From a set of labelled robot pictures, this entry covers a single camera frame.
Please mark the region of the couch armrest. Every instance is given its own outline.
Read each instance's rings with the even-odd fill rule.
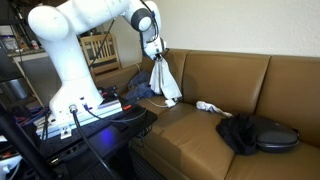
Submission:
[[[95,84],[97,87],[110,87],[116,86],[117,92],[120,95],[124,95],[128,92],[128,83],[139,72],[140,64],[131,65],[117,71],[110,72],[103,76],[96,78]]]

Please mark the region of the wall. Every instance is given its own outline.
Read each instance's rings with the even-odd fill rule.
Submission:
[[[319,0],[154,2],[169,48],[320,57]],[[139,62],[138,33],[121,17],[111,32],[122,64]]]
[[[37,57],[20,62],[20,66],[23,67],[26,76],[42,103],[48,105],[51,98],[61,87],[60,78],[50,58]]]

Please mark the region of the brown leather couch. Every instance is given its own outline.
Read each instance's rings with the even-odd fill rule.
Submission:
[[[143,148],[131,144],[167,179],[320,179],[320,58],[173,49],[165,59],[183,96],[172,108],[141,100],[158,120]],[[153,63],[143,59],[141,69],[151,72]],[[97,85],[116,84],[124,94],[137,72],[130,66]],[[237,155],[215,130],[222,116],[198,110],[197,101],[284,123],[301,142],[286,153]]]

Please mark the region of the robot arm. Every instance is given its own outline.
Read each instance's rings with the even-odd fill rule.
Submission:
[[[73,121],[70,106],[94,111],[102,103],[79,45],[81,34],[117,16],[123,16],[140,32],[144,55],[156,59],[165,49],[159,37],[160,15],[153,2],[140,0],[69,0],[54,8],[38,6],[28,17],[29,25],[48,53],[62,81],[50,101],[56,123]]]

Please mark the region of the fabric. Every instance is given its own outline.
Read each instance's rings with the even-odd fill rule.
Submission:
[[[235,153],[240,155],[255,154],[256,133],[250,116],[237,115],[221,119],[216,130]]]
[[[175,99],[182,96],[164,58],[161,61],[155,62],[150,78],[150,85],[156,94],[163,93],[167,99]]]
[[[224,112],[221,109],[217,108],[215,105],[206,103],[204,101],[197,101],[196,106],[198,109],[203,111],[209,111],[211,113],[217,113],[225,117],[231,117],[232,114],[228,112]]]
[[[129,82],[129,92],[126,94],[126,99],[142,99],[149,98],[155,95],[149,85],[150,74],[146,71],[139,72]]]

